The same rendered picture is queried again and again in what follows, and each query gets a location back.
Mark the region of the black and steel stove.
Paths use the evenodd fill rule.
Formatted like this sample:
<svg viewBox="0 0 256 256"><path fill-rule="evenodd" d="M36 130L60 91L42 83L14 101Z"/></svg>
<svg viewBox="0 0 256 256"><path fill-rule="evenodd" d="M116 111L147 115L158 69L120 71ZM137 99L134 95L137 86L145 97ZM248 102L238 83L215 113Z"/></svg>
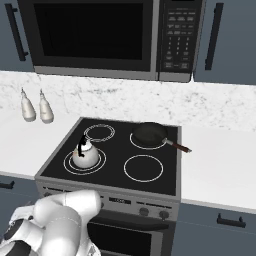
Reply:
<svg viewBox="0 0 256 256"><path fill-rule="evenodd" d="M93 189L102 202L99 214L162 220L159 212L165 210L169 218L162 221L176 223L181 201L181 152L163 143L153 147L141 144L133 137L135 127L124 121L79 119L35 175L40 195ZM79 168L72 159L83 135L99 154L91 168ZM139 214L141 207L149 210L148 216Z"/></svg>

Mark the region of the oven door with dark window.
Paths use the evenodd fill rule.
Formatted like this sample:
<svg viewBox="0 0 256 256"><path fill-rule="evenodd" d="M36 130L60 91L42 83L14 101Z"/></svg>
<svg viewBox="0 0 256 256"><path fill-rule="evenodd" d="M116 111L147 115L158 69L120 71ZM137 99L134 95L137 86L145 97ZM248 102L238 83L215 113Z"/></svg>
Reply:
<svg viewBox="0 0 256 256"><path fill-rule="evenodd" d="M166 223L169 228L160 231L137 231L101 224L88 223L88 233L102 256L171 256L176 223Z"/></svg>

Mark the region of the white bottle with thin neck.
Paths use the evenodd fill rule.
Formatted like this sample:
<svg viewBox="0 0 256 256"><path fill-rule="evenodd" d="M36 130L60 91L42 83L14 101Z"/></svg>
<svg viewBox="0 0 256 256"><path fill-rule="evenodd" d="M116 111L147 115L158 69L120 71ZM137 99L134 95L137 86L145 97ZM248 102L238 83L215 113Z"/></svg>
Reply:
<svg viewBox="0 0 256 256"><path fill-rule="evenodd" d="M25 121L32 122L36 120L36 112L35 109L27 97L24 89L21 89L21 108L22 108L22 116Z"/></svg>
<svg viewBox="0 0 256 256"><path fill-rule="evenodd" d="M51 106L50 106L49 102L47 101L43 91L40 91L39 108L40 108L40 118L41 118L42 122L45 124L52 123L54 120L54 114L53 114Z"/></svg>

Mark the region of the black microwave door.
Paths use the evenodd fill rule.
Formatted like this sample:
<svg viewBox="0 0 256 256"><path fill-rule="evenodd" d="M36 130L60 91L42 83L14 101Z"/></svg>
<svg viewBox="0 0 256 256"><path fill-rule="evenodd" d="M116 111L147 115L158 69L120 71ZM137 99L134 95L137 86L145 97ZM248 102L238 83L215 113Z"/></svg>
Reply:
<svg viewBox="0 0 256 256"><path fill-rule="evenodd" d="M39 74L157 79L160 0L18 0Z"/></svg>

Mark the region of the grey-blue drawer front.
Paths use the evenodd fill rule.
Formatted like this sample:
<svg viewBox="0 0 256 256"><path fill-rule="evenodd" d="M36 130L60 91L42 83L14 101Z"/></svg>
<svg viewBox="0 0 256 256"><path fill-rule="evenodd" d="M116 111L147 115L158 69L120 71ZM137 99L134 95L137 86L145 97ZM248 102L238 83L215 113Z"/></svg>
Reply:
<svg viewBox="0 0 256 256"><path fill-rule="evenodd" d="M220 225L218 214L246 227ZM256 256L256 214L182 203L171 256Z"/></svg>
<svg viewBox="0 0 256 256"><path fill-rule="evenodd" d="M0 175L0 182L14 181L12 190L0 188L0 237L8 228L8 223L17 207L34 204L39 193L34 180Z"/></svg>

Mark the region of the grey-blue wall cupboard door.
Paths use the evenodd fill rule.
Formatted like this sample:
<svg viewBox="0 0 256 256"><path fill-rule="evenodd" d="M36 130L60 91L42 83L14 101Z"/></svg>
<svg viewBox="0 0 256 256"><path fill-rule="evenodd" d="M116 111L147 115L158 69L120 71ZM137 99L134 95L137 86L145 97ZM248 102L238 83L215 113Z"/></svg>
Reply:
<svg viewBox="0 0 256 256"><path fill-rule="evenodd" d="M205 70L214 8L223 3L212 69ZM256 85L256 0L206 0L196 82Z"/></svg>
<svg viewBox="0 0 256 256"><path fill-rule="evenodd" d="M27 53L24 61L21 61L19 58L8 13L5 7L6 4L11 4L13 8L13 15L20 35L21 45L24 52ZM19 72L34 71L17 0L0 0L0 70Z"/></svg>

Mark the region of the black and steel microwave oven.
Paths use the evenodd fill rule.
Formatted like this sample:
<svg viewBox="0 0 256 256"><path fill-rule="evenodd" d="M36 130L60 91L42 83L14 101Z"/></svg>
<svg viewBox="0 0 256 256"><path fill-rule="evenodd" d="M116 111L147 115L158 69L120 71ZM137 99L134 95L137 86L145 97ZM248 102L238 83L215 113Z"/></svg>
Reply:
<svg viewBox="0 0 256 256"><path fill-rule="evenodd" d="M188 82L205 0L18 0L39 74Z"/></svg>

